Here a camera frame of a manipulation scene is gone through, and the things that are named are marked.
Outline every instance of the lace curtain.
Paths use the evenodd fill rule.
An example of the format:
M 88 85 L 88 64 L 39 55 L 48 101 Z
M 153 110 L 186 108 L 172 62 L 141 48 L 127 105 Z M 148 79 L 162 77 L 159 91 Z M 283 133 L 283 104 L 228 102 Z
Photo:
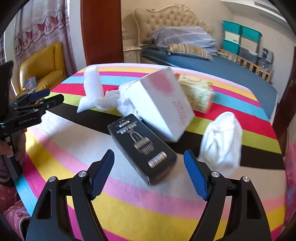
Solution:
M 30 0 L 17 13 L 14 31 L 18 68 L 22 62 L 46 46 L 62 42 L 67 76 L 77 71 L 66 0 Z
M 4 35 L 0 38 L 0 64 L 5 63 Z

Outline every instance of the leather armchair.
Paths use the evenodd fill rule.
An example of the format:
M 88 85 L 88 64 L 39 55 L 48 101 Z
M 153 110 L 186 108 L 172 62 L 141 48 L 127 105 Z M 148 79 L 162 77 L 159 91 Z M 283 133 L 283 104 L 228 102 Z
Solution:
M 20 66 L 20 90 L 25 90 L 25 81 L 36 77 L 36 91 L 53 89 L 67 78 L 62 42 L 51 44 L 35 53 Z

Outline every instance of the hand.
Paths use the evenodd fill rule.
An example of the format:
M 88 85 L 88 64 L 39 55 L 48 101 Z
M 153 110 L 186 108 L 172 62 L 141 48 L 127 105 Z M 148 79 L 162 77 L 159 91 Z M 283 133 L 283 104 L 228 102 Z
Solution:
M 23 164 L 23 161 L 26 156 L 26 135 L 25 132 L 27 129 L 23 129 L 19 139 L 17 140 L 17 148 L 19 149 L 15 153 L 15 159 L 19 161 L 20 165 Z M 4 141 L 0 141 L 0 179 L 8 179 L 9 171 L 4 162 L 2 155 L 12 155 L 13 151 Z

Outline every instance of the snack package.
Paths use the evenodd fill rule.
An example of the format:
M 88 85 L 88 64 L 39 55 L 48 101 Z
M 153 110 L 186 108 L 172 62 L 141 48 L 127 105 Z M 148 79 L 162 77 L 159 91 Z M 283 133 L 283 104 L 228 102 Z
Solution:
M 174 74 L 193 110 L 206 114 L 212 105 L 214 89 L 211 82 L 187 74 Z

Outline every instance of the pillow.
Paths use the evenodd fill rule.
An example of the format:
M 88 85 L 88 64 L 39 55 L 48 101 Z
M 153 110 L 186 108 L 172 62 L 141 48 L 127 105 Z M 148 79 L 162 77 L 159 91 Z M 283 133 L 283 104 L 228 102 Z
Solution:
M 169 44 L 168 54 L 180 54 L 213 61 L 213 58 L 208 53 L 208 51 L 204 50 L 203 48 L 187 44 Z
M 208 51 L 217 56 L 216 40 L 200 26 L 162 27 L 154 30 L 151 36 L 154 44 L 159 48 L 167 48 L 169 44 L 188 44 Z

